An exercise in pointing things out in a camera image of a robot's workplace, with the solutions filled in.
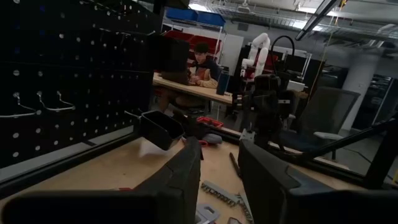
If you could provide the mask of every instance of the laptop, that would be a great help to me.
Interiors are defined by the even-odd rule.
[[[187,70],[184,70],[183,72],[162,72],[160,75],[162,76],[162,78],[168,81],[176,82],[183,85],[189,84]]]

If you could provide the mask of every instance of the wooden table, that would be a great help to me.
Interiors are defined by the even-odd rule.
[[[190,95],[199,96],[201,98],[206,98],[207,100],[216,101],[226,105],[232,105],[232,94],[225,93],[226,95],[217,95],[216,89],[205,88],[200,86],[188,86],[179,84],[176,82],[168,81],[159,76],[159,73],[154,73],[154,84],[161,85],[167,88],[171,88],[173,90],[181,91],[184,93],[188,93]]]
[[[182,147],[183,144],[180,141],[169,151],[162,151],[156,149],[152,143],[143,138],[136,139],[29,187],[18,194],[3,199],[0,201],[0,208],[16,195],[33,190],[134,188],[158,171]],[[244,192],[243,184],[236,175],[229,159],[230,152],[234,154],[235,158],[238,158],[238,151],[239,147],[237,145],[228,142],[224,142],[219,146],[203,148],[205,160],[201,161],[201,182],[209,180],[233,194]],[[358,186],[303,167],[293,167],[335,189],[361,189]],[[201,188],[199,188],[198,192],[198,203],[209,203],[221,213],[221,216],[216,221],[217,223],[227,223],[229,217],[237,218],[241,223],[247,223],[243,210],[239,205],[231,208],[216,197],[204,193]]]

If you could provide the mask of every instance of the floor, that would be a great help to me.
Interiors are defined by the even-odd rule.
[[[157,110],[156,103],[153,104],[153,110]],[[166,111],[166,114],[172,115],[173,107],[170,106]],[[212,111],[207,117],[220,120],[224,123],[225,128],[234,129],[235,120],[230,116],[225,118],[225,106],[213,103]],[[339,133],[342,136],[349,136],[353,133],[341,131]],[[374,156],[377,153],[379,145],[382,141],[382,136],[374,136],[373,138],[363,139],[362,141],[356,142],[336,152],[336,161],[340,164],[348,166],[352,171],[357,172],[361,175],[366,175]],[[392,183],[394,174],[398,170],[398,157],[395,159],[390,171],[385,179],[385,182]]]

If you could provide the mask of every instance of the black hair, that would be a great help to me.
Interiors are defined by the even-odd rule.
[[[195,52],[207,53],[209,51],[209,45],[206,42],[200,42],[195,45]]]

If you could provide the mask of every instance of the black plastic bin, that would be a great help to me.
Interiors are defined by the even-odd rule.
[[[160,111],[148,111],[141,114],[140,134],[159,148],[167,151],[184,134],[179,122]]]

